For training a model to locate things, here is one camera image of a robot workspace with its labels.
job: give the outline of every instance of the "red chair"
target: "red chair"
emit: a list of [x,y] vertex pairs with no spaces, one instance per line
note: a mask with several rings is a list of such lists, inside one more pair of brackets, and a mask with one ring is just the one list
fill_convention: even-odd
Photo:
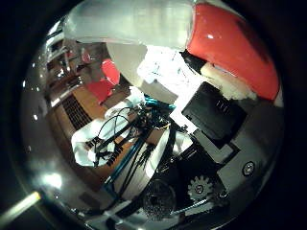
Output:
[[120,72],[117,70],[114,62],[109,58],[103,61],[101,70],[106,78],[91,82],[86,86],[97,98],[99,104],[102,104],[112,94],[112,88],[119,83],[120,79]]

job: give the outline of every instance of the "gear sprocket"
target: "gear sprocket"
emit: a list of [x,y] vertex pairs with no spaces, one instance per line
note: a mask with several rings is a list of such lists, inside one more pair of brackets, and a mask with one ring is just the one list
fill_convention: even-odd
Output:
[[201,178],[195,176],[195,180],[191,180],[191,184],[188,186],[188,195],[194,202],[201,201],[208,198],[213,192],[213,184],[209,181],[209,178]]

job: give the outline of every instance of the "red object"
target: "red object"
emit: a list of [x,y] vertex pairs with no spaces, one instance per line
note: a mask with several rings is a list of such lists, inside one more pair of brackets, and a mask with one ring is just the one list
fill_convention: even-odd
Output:
[[108,80],[100,80],[89,83],[87,89],[97,98],[98,103],[103,103],[111,94],[113,84]]
[[102,72],[106,78],[114,85],[119,83],[120,72],[117,70],[114,62],[110,58],[107,58],[103,61]]
[[97,98],[99,104],[103,103],[111,94],[114,85],[119,83],[120,72],[116,69],[111,59],[105,59],[102,63],[102,71],[106,79],[91,82],[86,87]]
[[71,58],[73,56],[73,51],[69,50],[68,52],[66,52],[66,55],[68,58]]
[[85,48],[82,48],[81,53],[82,53],[83,62],[86,63],[86,64],[89,64],[91,57],[90,57],[90,54],[88,53],[88,51]]
[[259,97],[276,97],[279,82],[272,59],[255,31],[238,15],[209,4],[197,4],[187,50],[237,76]]

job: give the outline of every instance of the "wire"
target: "wire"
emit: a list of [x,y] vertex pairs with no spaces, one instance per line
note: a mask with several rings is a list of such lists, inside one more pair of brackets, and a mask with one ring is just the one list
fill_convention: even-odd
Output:
[[[98,137],[99,137],[99,135],[100,135],[100,133],[101,133],[101,131],[103,130],[103,128],[105,127],[105,125],[109,122],[109,121],[111,121],[112,119],[114,119],[114,118],[116,118],[117,119],[117,117],[122,117],[122,118],[124,118],[127,122],[129,122],[128,121],[128,119],[126,118],[126,117],[124,117],[124,116],[122,116],[122,115],[116,115],[116,116],[114,116],[114,117],[111,117],[111,118],[109,118],[103,125],[102,125],[102,127],[100,128],[100,130],[99,130],[99,132],[98,132]],[[96,146],[97,146],[97,143],[95,143],[95,145],[94,145],[94,150],[95,150],[95,153],[97,153],[96,152]]]
[[183,212],[185,212],[187,210],[190,210],[190,209],[193,209],[193,208],[196,208],[196,207],[199,207],[199,206],[201,206],[204,203],[208,203],[209,201],[211,201],[211,199],[203,199],[203,200],[201,200],[201,201],[199,201],[199,202],[197,202],[197,203],[195,203],[195,204],[193,204],[191,206],[188,206],[188,207],[185,207],[183,209],[180,209],[180,210],[172,212],[171,216],[183,213]]
[[45,40],[48,40],[48,39],[50,39],[50,38],[52,38],[56,35],[59,35],[62,32],[63,32],[63,29],[59,29],[59,30],[53,32],[52,34],[46,35]]
[[127,137],[125,137],[122,141],[120,141],[118,144],[115,143],[115,149],[114,149],[114,152],[110,155],[110,157],[107,159],[107,162],[106,164],[111,166],[116,158],[119,156],[119,154],[123,151],[123,145],[125,145],[130,139],[133,138],[133,136],[131,136],[131,131],[132,131],[132,128],[130,129]]
[[141,154],[139,160],[137,161],[137,165],[140,167],[143,165],[143,170],[145,170],[146,167],[146,163],[148,162],[153,150],[155,148],[154,144],[148,144],[146,147],[146,150],[143,151],[143,153]]
[[167,124],[166,126],[163,126],[163,127],[156,127],[155,129],[157,129],[157,130],[161,130],[161,129],[163,129],[163,128],[167,128],[167,127],[169,127],[171,125],[171,123],[169,123],[169,124]]
[[[124,109],[132,109],[134,112],[136,112],[136,110],[134,109],[134,108],[132,108],[132,107],[123,107],[123,108],[121,108],[119,111],[118,111],[118,113],[117,113],[117,115],[118,116],[121,116],[120,115],[120,113],[122,112],[122,111],[124,111]],[[116,136],[116,125],[117,125],[117,117],[116,117],[116,119],[115,119],[115,123],[114,123],[114,142],[115,142],[115,136]]]
[[118,192],[118,196],[113,199],[113,201],[104,209],[104,210],[108,210],[110,209],[111,207],[114,206],[114,204],[116,204],[116,202],[122,197],[124,191],[127,189],[128,185],[130,184],[134,174],[135,174],[135,171],[137,169],[137,166],[135,166],[135,162],[136,162],[136,159],[137,159],[137,156],[138,156],[138,153],[139,151],[142,149],[144,143],[146,142],[148,136],[150,135],[150,133],[152,133],[152,129],[148,130],[146,135],[145,136],[142,136],[142,139],[139,140],[139,143],[137,143],[137,148],[136,148],[136,151],[134,153],[134,157],[132,159],[132,162],[130,164],[130,168],[126,174],[126,177],[124,179],[124,182]]

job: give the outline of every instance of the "bright light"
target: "bright light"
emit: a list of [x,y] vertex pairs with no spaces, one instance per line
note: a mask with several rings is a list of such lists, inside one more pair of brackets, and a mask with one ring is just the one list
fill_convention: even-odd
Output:
[[59,23],[60,23],[60,21],[58,21],[58,22],[50,29],[48,35],[54,33],[54,32],[57,30]]
[[51,106],[54,107],[58,103],[59,103],[59,98],[56,98],[54,101],[51,102]]
[[61,187],[61,177],[57,173],[46,174],[43,176],[42,180],[44,184],[48,184],[57,189]]
[[29,209],[32,205],[37,203],[41,199],[38,192],[33,192],[23,200],[16,203],[7,212],[0,217],[0,229],[6,227],[10,222],[20,216],[23,212]]
[[58,73],[58,77],[60,78],[60,76],[62,76],[64,74],[63,69],[60,69],[59,73]]
[[147,54],[137,68],[147,83],[158,81],[176,95],[189,91],[197,79],[180,52],[167,47],[148,46]]

